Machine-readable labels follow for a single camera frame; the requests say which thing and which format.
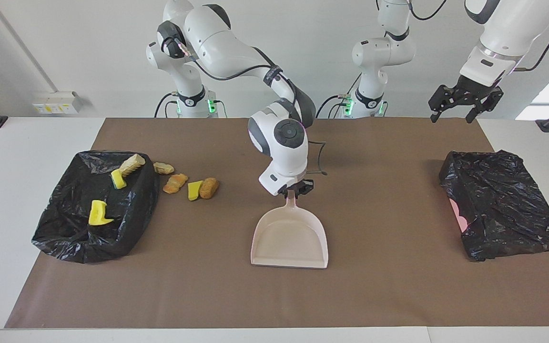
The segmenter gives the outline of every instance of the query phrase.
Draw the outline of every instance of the yellow sponge piece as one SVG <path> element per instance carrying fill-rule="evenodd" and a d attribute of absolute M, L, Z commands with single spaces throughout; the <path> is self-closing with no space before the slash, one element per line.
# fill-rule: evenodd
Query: yellow sponge piece
<path fill-rule="evenodd" d="M 92 226 L 99 226 L 109 224 L 113 219 L 105 219 L 105 207 L 107 204 L 102 200 L 93 200 L 90 208 L 90 216 L 88 218 L 88 224 Z"/>
<path fill-rule="evenodd" d="M 113 188 L 115 189 L 122 189 L 126 187 L 126 182 L 124 181 L 124 178 L 122 177 L 122 172 L 120 169 L 116 169 L 112 171 L 111 174 L 112 182 L 113 182 Z"/>
<path fill-rule="evenodd" d="M 200 191 L 201 185 L 203 185 L 203 182 L 191 182 L 188 184 L 188 200 L 193 202 L 198 199 L 198 191 Z"/>

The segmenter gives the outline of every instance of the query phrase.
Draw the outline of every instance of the white table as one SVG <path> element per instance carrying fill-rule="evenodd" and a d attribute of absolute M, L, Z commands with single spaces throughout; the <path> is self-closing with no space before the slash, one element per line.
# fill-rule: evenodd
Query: white table
<path fill-rule="evenodd" d="M 544 342 L 549 328 L 3 330 L 39 250 L 32 237 L 68 163 L 104 119 L 11 118 L 0 130 L 0 342 Z M 549 134 L 530 121 L 479 120 L 495 150 L 514 152 L 549 202 Z"/>

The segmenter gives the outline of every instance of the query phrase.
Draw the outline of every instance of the black trash bag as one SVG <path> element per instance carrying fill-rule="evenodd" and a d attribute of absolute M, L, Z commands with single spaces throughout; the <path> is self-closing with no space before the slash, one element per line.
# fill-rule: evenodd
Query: black trash bag
<path fill-rule="evenodd" d="M 79 152 L 56 185 L 41 215 L 32 243 L 57 259 L 79 263 L 108 261 L 127 255 L 150 223 L 160 180 L 146 154 L 145 165 L 115 189 L 110 173 L 134 155 L 128 151 Z M 107 203 L 105 218 L 113 222 L 90 226 L 93 200 Z"/>
<path fill-rule="evenodd" d="M 451 151 L 440 182 L 467 220 L 471 259 L 549 252 L 549 206 L 517 155 Z"/>

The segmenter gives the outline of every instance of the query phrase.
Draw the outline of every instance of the bin lined with black bag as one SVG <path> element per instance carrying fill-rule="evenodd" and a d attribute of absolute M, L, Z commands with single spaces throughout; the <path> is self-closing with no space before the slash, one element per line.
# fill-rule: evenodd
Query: bin lined with black bag
<path fill-rule="evenodd" d="M 74 156 L 41 215 L 32 243 L 57 259 L 79 263 L 126 256 L 145 231 L 160 188 L 146 154 L 144 166 L 131 173 L 127 186 L 115 189 L 110 173 L 135 152 L 84 151 Z M 109 224 L 89 225 L 93 200 L 107 203 Z"/>
<path fill-rule="evenodd" d="M 451 151 L 440 185 L 471 259 L 549 252 L 549 206 L 519 156 Z"/>

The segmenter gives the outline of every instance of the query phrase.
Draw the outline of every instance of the white wall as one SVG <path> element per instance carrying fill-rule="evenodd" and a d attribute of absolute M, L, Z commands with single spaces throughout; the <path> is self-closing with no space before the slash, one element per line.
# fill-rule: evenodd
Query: white wall
<path fill-rule="evenodd" d="M 0 0 L 0 11 L 35 60 L 61 91 L 76 91 L 88 106 L 83 116 L 147 117 L 161 95 L 174 89 L 165 72 L 148 65 L 144 48 L 155 40 L 166 0 Z M 351 62 L 355 42 L 383 33 L 372 0 L 219 0 L 244 42 L 259 46 L 320 104 L 345 92 L 358 74 Z M 416 2 L 430 13 L 440 0 Z M 440 84 L 454 85 L 459 68 L 478 41 L 481 28 L 465 14 L 462 1 L 450 1 L 433 20 L 412 20 L 418 52 L 401 67 L 388 68 L 388 115 L 427 117 L 427 100 Z M 549 40 L 539 39 L 523 65 L 536 60 Z M 22 52 L 0 46 L 0 111 L 26 115 L 15 103 L 44 91 L 36 72 L 15 65 Z M 549 56 L 534 72 L 504 80 L 506 93 L 485 117 L 514 118 L 549 81 Z M 260 80 L 241 78 L 204 83 L 226 102 L 233 117 L 246 117 L 274 99 Z M 464 116 L 467 108 L 445 115 Z"/>

